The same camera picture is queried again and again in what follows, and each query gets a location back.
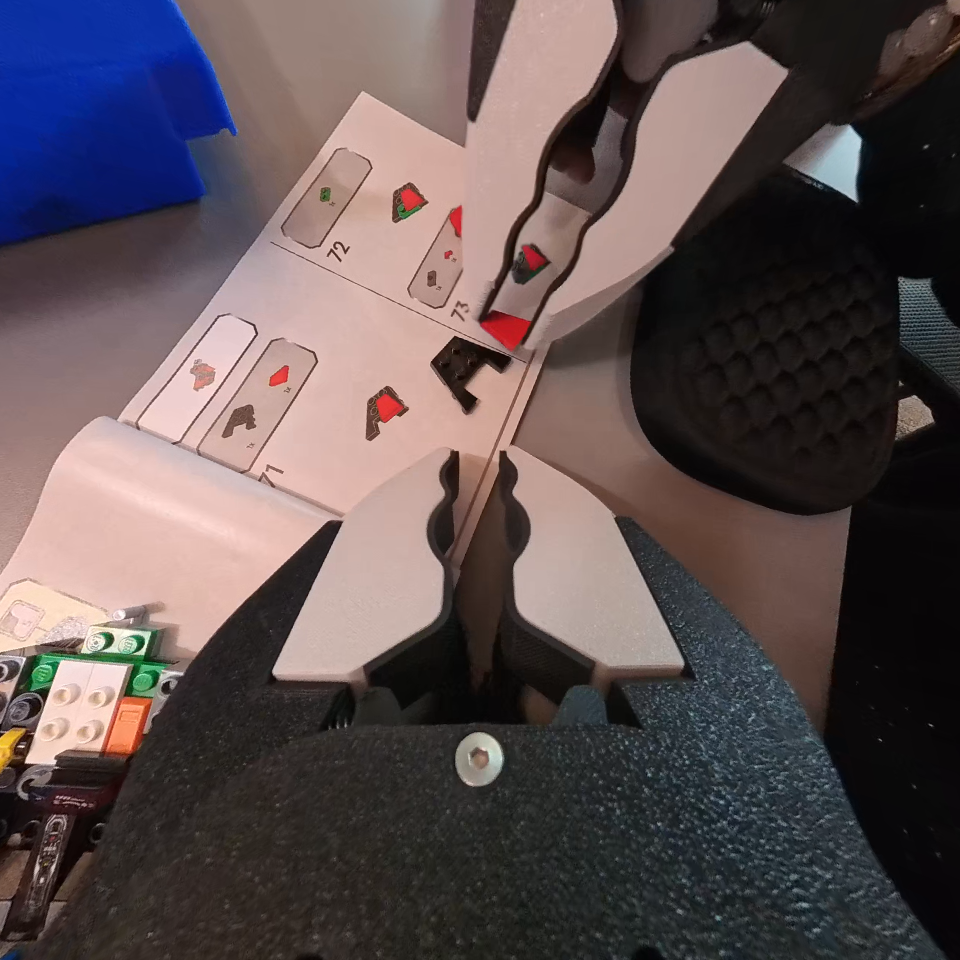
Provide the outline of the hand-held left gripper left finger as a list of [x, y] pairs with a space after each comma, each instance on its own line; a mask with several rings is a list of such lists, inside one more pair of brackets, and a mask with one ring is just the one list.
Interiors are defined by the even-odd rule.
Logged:
[[443, 624], [459, 467], [459, 453], [440, 447], [345, 515], [274, 662], [274, 680], [385, 686], [375, 673]]

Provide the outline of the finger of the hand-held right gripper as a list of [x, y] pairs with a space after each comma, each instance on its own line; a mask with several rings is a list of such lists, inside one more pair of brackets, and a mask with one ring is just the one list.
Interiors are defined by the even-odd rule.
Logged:
[[549, 153], [616, 60], [620, 2], [478, 2], [463, 182], [463, 294], [481, 327], [533, 327], [591, 214], [546, 189]]
[[524, 346], [578, 329], [663, 262], [702, 198], [788, 75], [750, 41], [671, 65], [639, 116], [626, 180], [582, 234], [567, 278]]

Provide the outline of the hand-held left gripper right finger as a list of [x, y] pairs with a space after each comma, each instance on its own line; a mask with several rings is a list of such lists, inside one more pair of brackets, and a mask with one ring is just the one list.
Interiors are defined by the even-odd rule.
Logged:
[[568, 475], [512, 446], [500, 455], [510, 572], [501, 650], [526, 685], [682, 675], [685, 660], [617, 518]]

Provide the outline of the black toy brick plate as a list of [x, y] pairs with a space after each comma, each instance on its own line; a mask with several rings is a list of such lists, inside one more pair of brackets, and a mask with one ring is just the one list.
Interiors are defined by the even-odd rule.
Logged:
[[462, 413], [469, 415], [474, 412], [478, 403], [478, 398], [469, 389], [475, 375], [484, 367], [490, 367], [501, 374], [511, 363], [512, 358], [505, 353], [454, 336], [432, 358], [430, 366], [458, 403]]

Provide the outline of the black dimpled pad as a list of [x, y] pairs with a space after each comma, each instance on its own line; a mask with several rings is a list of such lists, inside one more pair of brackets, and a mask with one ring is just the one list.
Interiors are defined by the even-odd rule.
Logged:
[[841, 511], [894, 448], [899, 287], [857, 204], [790, 167], [643, 282], [630, 397], [652, 447], [716, 490]]

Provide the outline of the white building instruction booklet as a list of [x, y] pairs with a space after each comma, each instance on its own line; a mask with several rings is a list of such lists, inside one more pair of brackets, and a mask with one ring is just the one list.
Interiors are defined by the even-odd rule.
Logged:
[[803, 696], [830, 672], [848, 510], [803, 517], [668, 464], [631, 402], [638, 294], [503, 371], [464, 413], [431, 367], [469, 319], [462, 149], [362, 93], [291, 195], [117, 419], [59, 454], [2, 572], [2, 650], [158, 602], [164, 654], [196, 655], [325, 522], [438, 448], [460, 452], [462, 563], [519, 446], [656, 536]]

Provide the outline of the black mesh chair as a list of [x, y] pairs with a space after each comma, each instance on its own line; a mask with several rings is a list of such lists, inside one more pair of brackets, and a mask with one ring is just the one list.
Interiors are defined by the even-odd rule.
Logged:
[[895, 453], [958, 443], [959, 331], [929, 279], [901, 277]]

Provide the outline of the pile of mixed toy bricks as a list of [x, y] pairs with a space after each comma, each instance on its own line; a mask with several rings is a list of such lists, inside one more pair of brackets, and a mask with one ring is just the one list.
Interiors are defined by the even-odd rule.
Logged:
[[143, 608], [63, 621], [2, 654], [2, 954], [36, 941], [83, 885], [131, 762], [192, 656], [162, 655]]

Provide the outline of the blue plastic bin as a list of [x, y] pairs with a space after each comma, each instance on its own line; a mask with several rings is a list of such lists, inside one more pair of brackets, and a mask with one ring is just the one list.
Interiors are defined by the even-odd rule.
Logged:
[[173, 1], [1, 3], [1, 242], [198, 200], [236, 126]]

